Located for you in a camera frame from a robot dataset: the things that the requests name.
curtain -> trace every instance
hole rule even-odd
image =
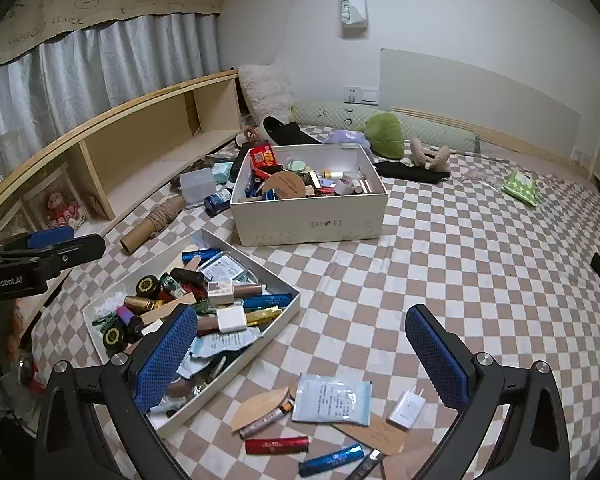
[[[53,38],[0,66],[0,180],[110,108],[219,72],[216,25],[214,14],[102,23]]]

bed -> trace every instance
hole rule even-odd
[[[330,128],[304,127],[323,139]],[[229,147],[226,153],[235,153]],[[513,163],[453,153],[452,178],[436,186],[383,179],[389,193],[378,240],[242,248],[302,293],[302,312],[205,409],[168,438],[168,447],[197,479],[295,478],[302,455],[247,456],[228,425],[241,402],[290,384],[300,372],[373,381],[372,409],[387,415],[406,389],[422,389],[426,407],[410,437],[438,442],[456,416],[435,389],[402,331],[404,312],[424,303],[472,352],[503,365],[550,364],[571,442],[571,477],[583,478],[600,455],[600,282],[589,267],[600,254],[600,197],[551,175],[538,178],[531,210],[488,184],[463,181],[471,169],[505,176]],[[204,227],[239,246],[230,211],[209,219],[185,211],[132,256],[119,240],[168,186],[139,205],[106,236],[105,255],[75,268],[32,332],[34,357],[48,378],[53,364],[99,364],[80,312],[125,273],[177,239]],[[503,409],[468,472],[484,468]],[[107,412],[98,407],[107,441],[124,474],[133,466]],[[312,437],[311,456],[341,448],[348,437],[331,427],[288,417],[263,436]],[[325,478],[344,478],[354,464]],[[380,477],[376,469],[373,477]]]

white fluffy pillow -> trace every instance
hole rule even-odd
[[[238,69],[242,94],[256,124],[272,116],[287,124],[294,98],[285,71],[272,65],[243,65]]]

cardboard box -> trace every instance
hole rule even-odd
[[[306,197],[271,202],[240,202],[251,176],[251,157],[240,168],[231,198],[231,211],[245,247],[378,238],[388,195],[376,169],[359,144],[274,146],[279,164],[288,157],[313,170],[360,171],[372,193]]]
[[[293,295],[291,304],[284,310],[284,312],[278,316],[278,318],[269,325],[269,327],[262,333],[262,336],[251,346],[249,346],[243,354],[240,355],[225,371],[223,371],[216,379],[207,386],[202,393],[197,397],[185,404],[178,412],[170,418],[166,415],[149,414],[148,419],[156,429],[157,433],[162,437],[167,437],[175,430],[177,430],[187,419],[191,418],[197,413],[202,407],[212,399],[212,397],[224,388],[239,372],[242,370],[251,360],[253,360],[262,349],[270,342],[273,338],[285,327],[287,323],[300,312],[300,292],[289,285],[287,282],[281,280],[270,270],[265,269],[263,266],[257,264],[250,257],[243,252],[235,249],[224,240],[214,236],[210,232],[200,229],[191,236],[183,238],[177,241],[172,246],[167,248],[161,254],[154,256],[147,263],[140,266],[134,272],[129,273],[119,282],[110,286],[105,292],[103,292],[96,300],[86,306],[82,314],[84,320],[87,323],[87,328],[93,341],[93,345],[98,352],[98,355],[102,363],[106,363],[109,360],[107,353],[102,344],[102,334],[98,327],[94,327],[91,321],[96,319],[95,307],[102,304],[102,302],[115,295],[117,292],[124,292],[130,296],[136,293],[136,283],[148,274],[160,276],[166,267],[182,253],[182,250],[189,244],[197,244],[201,249],[205,248],[217,248],[223,251],[227,251],[233,258],[248,268],[258,278],[260,283],[267,285],[267,290],[272,294],[289,293]]]

metal screw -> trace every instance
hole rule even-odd
[[[114,366],[122,366],[126,363],[126,360],[129,359],[129,356],[124,352],[118,352],[111,358],[111,362]]]
[[[551,371],[551,367],[544,361],[538,361],[536,363],[536,368],[541,374],[547,374]]]
[[[493,364],[493,357],[491,357],[487,352],[480,352],[475,360],[478,361],[482,366],[491,366]]]
[[[62,372],[64,372],[66,370],[66,368],[68,367],[68,364],[66,361],[58,361],[55,365],[54,365],[54,371],[57,374],[61,374]]]

